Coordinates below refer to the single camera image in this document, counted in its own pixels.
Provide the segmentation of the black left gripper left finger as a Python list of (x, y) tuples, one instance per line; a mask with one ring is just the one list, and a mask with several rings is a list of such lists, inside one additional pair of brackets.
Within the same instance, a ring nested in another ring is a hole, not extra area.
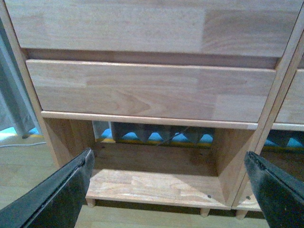
[(85, 149), (25, 195), (0, 211), (2, 228), (73, 228), (85, 201), (95, 163)]

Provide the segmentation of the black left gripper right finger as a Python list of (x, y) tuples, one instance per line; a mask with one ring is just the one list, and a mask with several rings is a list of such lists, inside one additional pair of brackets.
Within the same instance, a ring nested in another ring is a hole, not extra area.
[(252, 192), (271, 228), (304, 226), (304, 183), (262, 156), (244, 158)]

